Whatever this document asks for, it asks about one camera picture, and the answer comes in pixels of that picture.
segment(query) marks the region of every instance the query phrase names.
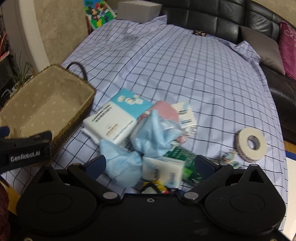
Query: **pink cloth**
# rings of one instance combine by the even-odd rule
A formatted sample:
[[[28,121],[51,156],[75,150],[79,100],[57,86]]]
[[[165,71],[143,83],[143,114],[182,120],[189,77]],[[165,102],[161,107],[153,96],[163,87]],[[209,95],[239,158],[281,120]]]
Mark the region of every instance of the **pink cloth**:
[[[147,111],[151,111],[151,110],[158,110],[158,115],[160,115],[161,117],[165,118],[166,120],[172,120],[175,121],[177,123],[179,122],[179,115],[176,112],[176,110],[171,107],[170,104],[168,104],[165,101],[159,100],[157,101],[150,109],[148,109]],[[138,117],[138,122],[140,122],[141,120],[143,120],[145,117],[147,117],[148,114],[141,114]]]
[[[286,22],[280,23],[279,51],[286,75],[296,81],[296,32]]]

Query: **basket handle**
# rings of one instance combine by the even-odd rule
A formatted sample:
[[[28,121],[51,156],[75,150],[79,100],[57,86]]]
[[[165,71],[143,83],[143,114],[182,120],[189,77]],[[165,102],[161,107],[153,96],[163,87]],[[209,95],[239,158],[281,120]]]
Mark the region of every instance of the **basket handle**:
[[[81,63],[79,63],[79,62],[71,62],[70,64],[68,64],[68,66],[66,67],[66,69],[68,70],[74,64],[78,65],[81,68],[81,71],[82,71],[82,74],[83,74],[83,78],[88,82],[86,71],[85,71],[84,67],[81,65]]]

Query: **white tape roll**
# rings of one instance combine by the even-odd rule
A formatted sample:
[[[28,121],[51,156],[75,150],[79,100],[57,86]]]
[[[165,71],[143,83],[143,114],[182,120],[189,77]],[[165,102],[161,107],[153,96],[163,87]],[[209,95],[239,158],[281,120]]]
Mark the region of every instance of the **white tape roll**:
[[[242,129],[236,139],[237,151],[241,157],[247,162],[256,162],[263,158],[267,151],[267,143],[261,131],[247,127]]]

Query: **gray pillow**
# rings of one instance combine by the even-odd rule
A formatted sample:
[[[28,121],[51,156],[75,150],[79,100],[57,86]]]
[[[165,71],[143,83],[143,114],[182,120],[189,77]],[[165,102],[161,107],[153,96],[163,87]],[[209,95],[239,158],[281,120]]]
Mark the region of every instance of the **gray pillow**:
[[[253,47],[261,57],[261,62],[271,69],[285,75],[285,69],[277,42],[253,29],[244,26],[240,26],[240,29],[243,40],[247,41]]]

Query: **pink pillow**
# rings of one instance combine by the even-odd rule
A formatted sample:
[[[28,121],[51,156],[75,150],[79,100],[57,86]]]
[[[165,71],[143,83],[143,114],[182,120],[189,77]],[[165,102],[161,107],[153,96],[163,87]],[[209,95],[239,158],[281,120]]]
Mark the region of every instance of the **pink pillow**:
[[[279,24],[279,51],[286,75],[296,81],[296,32],[286,22]]]

